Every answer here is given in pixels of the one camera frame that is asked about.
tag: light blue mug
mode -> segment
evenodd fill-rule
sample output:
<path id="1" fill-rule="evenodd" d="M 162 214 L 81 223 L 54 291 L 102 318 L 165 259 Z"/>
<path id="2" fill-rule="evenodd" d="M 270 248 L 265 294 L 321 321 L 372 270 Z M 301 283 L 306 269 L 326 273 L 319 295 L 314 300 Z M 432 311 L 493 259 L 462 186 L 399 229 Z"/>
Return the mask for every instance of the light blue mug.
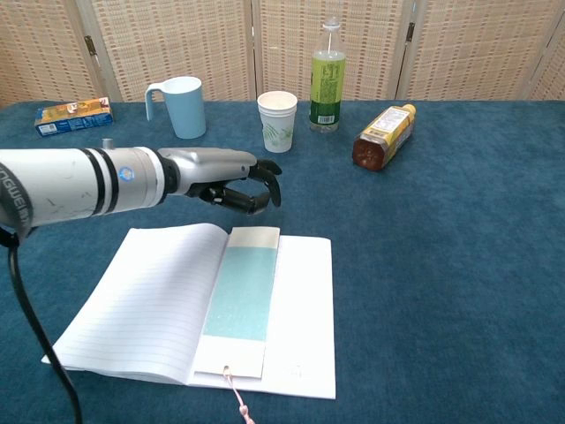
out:
<path id="1" fill-rule="evenodd" d="M 145 92 L 147 121 L 154 116 L 154 91 L 162 92 L 170 122 L 179 139 L 195 139 L 206 132 L 202 81 L 196 77 L 175 77 L 149 85 Z"/>

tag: plastic bottle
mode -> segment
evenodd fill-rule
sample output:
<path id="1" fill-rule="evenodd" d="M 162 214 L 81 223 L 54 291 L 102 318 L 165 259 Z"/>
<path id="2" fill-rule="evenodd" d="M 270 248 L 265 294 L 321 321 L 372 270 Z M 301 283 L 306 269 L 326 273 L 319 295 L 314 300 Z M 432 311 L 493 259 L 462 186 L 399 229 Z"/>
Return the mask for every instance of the plastic bottle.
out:
<path id="1" fill-rule="evenodd" d="M 326 19 L 312 54 L 310 128 L 320 133 L 337 129 L 342 101 L 345 49 L 336 17 Z"/>
<path id="2" fill-rule="evenodd" d="M 416 108 L 391 106 L 376 117 L 353 142 L 353 162 L 368 170 L 381 170 L 412 134 Z"/>

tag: black cable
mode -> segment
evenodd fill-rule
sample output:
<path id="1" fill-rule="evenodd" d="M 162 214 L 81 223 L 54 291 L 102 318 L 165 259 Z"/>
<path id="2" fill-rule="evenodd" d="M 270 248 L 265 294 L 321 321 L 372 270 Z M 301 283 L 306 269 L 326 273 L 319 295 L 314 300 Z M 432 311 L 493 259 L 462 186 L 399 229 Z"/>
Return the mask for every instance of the black cable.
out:
<path id="1" fill-rule="evenodd" d="M 82 412 L 80 411 L 80 403 L 79 403 L 79 396 L 77 395 L 77 391 L 74 389 L 72 385 L 71 379 L 69 375 L 61 366 L 61 362 L 59 362 L 59 358 L 55 354 L 43 327 L 41 326 L 39 319 L 35 315 L 34 309 L 32 308 L 32 304 L 29 301 L 29 298 L 26 294 L 26 288 L 24 287 L 24 283 L 21 279 L 21 274 L 19 273 L 19 265 L 18 265 L 18 246 L 19 243 L 17 239 L 14 240 L 15 242 L 8 246 L 8 266 L 10 268 L 10 275 L 11 275 L 11 283 L 13 285 L 14 291 L 16 292 L 16 297 L 18 298 L 19 305 L 21 309 L 24 311 L 24 315 L 29 322 L 32 330 L 39 340 L 41 347 L 43 348 L 43 352 L 49 358 L 49 362 L 55 371 L 55 374 L 61 380 L 64 388 L 67 390 L 67 394 L 72 402 L 72 409 L 74 411 L 74 422 L 75 424 L 82 424 Z"/>

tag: woven screen panel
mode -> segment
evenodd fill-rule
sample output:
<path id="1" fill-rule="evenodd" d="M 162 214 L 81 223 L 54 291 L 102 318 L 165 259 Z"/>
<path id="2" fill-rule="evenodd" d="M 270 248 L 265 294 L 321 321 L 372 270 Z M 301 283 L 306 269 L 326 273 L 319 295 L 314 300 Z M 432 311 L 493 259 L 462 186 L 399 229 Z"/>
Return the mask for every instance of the woven screen panel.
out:
<path id="1" fill-rule="evenodd" d="M 0 1 L 0 107 L 96 97 L 62 0 Z"/>
<path id="2" fill-rule="evenodd" d="M 565 100 L 565 31 L 531 92 L 535 100 Z"/>
<path id="3" fill-rule="evenodd" d="M 428 0 L 411 99 L 516 99 L 560 0 Z"/>
<path id="4" fill-rule="evenodd" d="M 252 98 L 244 2 L 94 0 L 93 7 L 124 101 L 143 101 L 150 83 L 182 75 L 200 78 L 208 100 Z"/>
<path id="5" fill-rule="evenodd" d="M 345 0 L 337 9 L 347 61 L 343 99 L 386 98 L 402 0 Z M 310 98 L 312 53 L 322 23 L 336 12 L 323 0 L 259 0 L 263 91 Z"/>

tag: robotic arm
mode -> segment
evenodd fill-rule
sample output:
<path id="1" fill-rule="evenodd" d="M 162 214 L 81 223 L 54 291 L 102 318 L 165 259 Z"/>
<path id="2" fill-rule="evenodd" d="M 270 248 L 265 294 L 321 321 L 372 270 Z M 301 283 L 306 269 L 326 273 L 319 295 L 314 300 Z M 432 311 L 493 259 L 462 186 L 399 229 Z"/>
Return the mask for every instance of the robotic arm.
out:
<path id="1" fill-rule="evenodd" d="M 69 148 L 0 150 L 0 223 L 18 232 L 71 219 L 151 208 L 168 194 L 256 214 L 281 205 L 276 163 L 221 148 Z M 254 179 L 250 197 L 226 185 Z"/>

